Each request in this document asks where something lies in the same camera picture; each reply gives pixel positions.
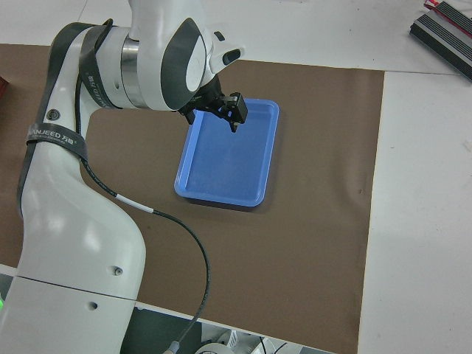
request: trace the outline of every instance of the white cable sleeve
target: white cable sleeve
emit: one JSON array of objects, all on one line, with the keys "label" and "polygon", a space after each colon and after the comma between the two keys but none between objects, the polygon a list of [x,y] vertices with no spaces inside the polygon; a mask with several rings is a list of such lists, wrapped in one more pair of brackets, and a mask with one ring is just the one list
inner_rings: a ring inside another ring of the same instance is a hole
[{"label": "white cable sleeve", "polygon": [[145,206],[145,205],[142,205],[140,203],[137,203],[135,201],[132,201],[131,199],[128,199],[126,197],[123,197],[122,195],[120,194],[117,194],[116,198],[119,200],[119,201],[122,201],[123,203],[126,203],[127,205],[131,205],[132,207],[135,207],[137,209],[140,209],[142,210],[143,212],[149,212],[150,214],[153,213],[154,209],[153,208],[150,208],[148,206]]}]

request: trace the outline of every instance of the black cable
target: black cable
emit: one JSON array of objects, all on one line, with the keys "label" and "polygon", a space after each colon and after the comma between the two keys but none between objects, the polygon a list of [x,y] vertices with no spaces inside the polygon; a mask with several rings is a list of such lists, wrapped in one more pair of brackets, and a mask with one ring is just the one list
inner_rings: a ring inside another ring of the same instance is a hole
[{"label": "black cable", "polygon": [[[109,28],[111,27],[111,23],[108,22],[108,23],[105,23],[105,24],[107,24],[105,30],[108,30],[107,33],[106,33],[106,34],[108,34]],[[100,39],[100,43],[97,46],[98,48],[100,48],[100,45],[102,44],[103,40],[105,39],[105,36],[103,36]],[[74,96],[75,130],[78,134],[82,133],[82,121],[81,121],[81,116],[80,116],[80,89],[81,89],[81,86],[82,86],[82,80],[80,79],[80,76],[78,76],[77,77],[77,82],[76,82],[76,85],[75,85],[75,96]],[[109,195],[112,195],[113,197],[116,198],[118,193],[116,193],[114,190],[112,190],[109,186],[107,186],[104,182],[102,182],[98,178],[97,175],[95,175],[95,173],[92,170],[92,168],[90,167],[89,163],[85,159],[80,159],[80,162],[82,163],[82,165],[86,169],[86,171],[87,171],[88,175],[91,177],[91,179],[100,188],[102,188],[105,192],[107,192]],[[172,216],[170,214],[166,214],[165,212],[160,212],[156,209],[153,209],[153,214],[158,215],[162,218],[166,218],[168,220],[171,220],[174,223],[177,223],[178,225],[182,226],[185,230],[187,230],[190,233],[190,235],[193,237],[195,242],[198,244],[198,247],[200,248],[200,251],[201,251],[201,253],[204,257],[204,261],[205,261],[206,284],[205,284],[204,295],[202,297],[200,307],[198,308],[198,310],[195,313],[194,317],[189,322],[189,324],[182,330],[180,336],[178,337],[177,342],[181,343],[184,340],[184,338],[187,336],[189,331],[192,329],[193,325],[197,322],[198,318],[200,317],[201,313],[203,312],[203,310],[204,310],[204,308],[207,304],[207,300],[208,300],[208,296],[209,296],[209,289],[210,289],[210,284],[211,284],[211,279],[212,279],[211,267],[210,267],[210,264],[209,264],[207,251],[206,251],[203,243],[200,241],[200,239],[198,238],[196,233],[194,233],[194,231],[191,230],[190,227],[188,227],[183,221],[179,220],[175,216]]]},{"label": "black cable", "polygon": [[264,345],[263,337],[259,337],[260,343],[263,345],[264,354],[267,354],[266,346]]},{"label": "black cable", "polygon": [[277,350],[274,352],[274,354],[277,354],[277,352],[281,350],[285,345],[287,345],[287,342],[282,344],[280,347],[278,347]]}]

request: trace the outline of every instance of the white tabletop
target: white tabletop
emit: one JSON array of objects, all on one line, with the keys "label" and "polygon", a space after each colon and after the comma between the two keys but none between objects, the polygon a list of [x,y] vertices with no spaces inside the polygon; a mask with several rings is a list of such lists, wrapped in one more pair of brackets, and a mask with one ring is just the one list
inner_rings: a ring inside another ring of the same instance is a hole
[{"label": "white tabletop", "polygon": [[[472,88],[409,36],[421,0],[203,0],[246,59],[385,77],[359,354],[472,347]],[[450,0],[466,15],[472,1]],[[129,25],[125,0],[0,0],[0,43],[49,45],[72,21]]]}]

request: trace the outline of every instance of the ribbed metal device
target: ribbed metal device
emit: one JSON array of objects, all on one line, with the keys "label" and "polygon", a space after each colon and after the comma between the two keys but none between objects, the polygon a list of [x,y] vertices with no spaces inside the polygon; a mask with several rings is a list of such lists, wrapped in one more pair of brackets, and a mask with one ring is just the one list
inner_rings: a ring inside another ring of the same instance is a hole
[{"label": "ribbed metal device", "polygon": [[472,80],[472,20],[447,2],[417,19],[410,34]]}]

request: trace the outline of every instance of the metal ring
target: metal ring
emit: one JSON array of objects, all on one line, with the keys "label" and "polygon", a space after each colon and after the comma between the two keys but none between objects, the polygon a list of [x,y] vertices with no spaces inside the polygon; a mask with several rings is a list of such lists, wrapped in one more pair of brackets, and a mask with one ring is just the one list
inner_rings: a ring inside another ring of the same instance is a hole
[{"label": "metal ring", "polygon": [[142,98],[138,81],[139,42],[126,36],[121,53],[121,75],[126,96],[137,108],[149,108]]}]

